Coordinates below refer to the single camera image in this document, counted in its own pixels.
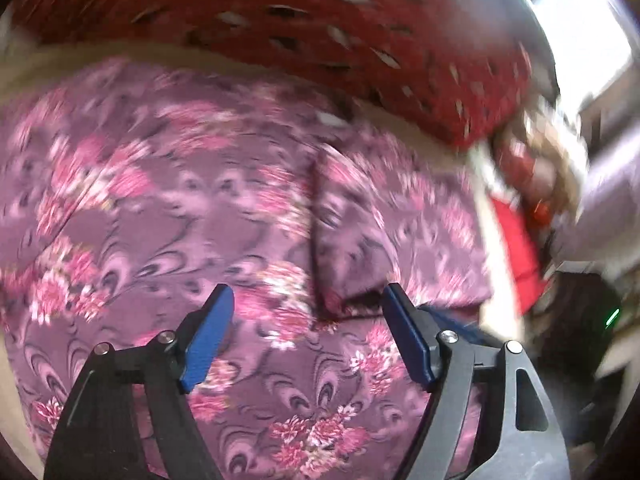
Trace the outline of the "red cloth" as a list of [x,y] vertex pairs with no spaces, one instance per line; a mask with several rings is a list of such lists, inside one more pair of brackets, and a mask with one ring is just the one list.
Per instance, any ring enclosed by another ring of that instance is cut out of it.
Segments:
[[491,203],[506,244],[518,314],[523,316],[532,310],[547,282],[542,278],[537,247],[526,230],[524,214],[502,200],[492,198]]

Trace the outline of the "doll with blonde hair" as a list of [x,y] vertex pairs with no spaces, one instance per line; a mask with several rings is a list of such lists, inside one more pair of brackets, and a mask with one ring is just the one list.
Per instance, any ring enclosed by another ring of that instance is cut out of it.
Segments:
[[506,184],[549,214],[582,215],[589,172],[587,144],[564,115],[532,94],[491,141]]

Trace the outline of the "red patterned pillow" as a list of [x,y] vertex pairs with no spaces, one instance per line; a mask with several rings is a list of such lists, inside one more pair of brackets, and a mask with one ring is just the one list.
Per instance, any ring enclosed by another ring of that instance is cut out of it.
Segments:
[[532,78],[503,0],[12,0],[47,44],[140,39],[273,66],[467,148],[506,122]]

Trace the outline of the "window with metal frame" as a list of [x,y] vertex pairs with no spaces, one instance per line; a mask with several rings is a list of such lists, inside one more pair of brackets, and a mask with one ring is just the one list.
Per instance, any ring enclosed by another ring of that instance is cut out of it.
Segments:
[[554,56],[562,109],[572,115],[630,65],[634,40],[615,0],[529,0]]

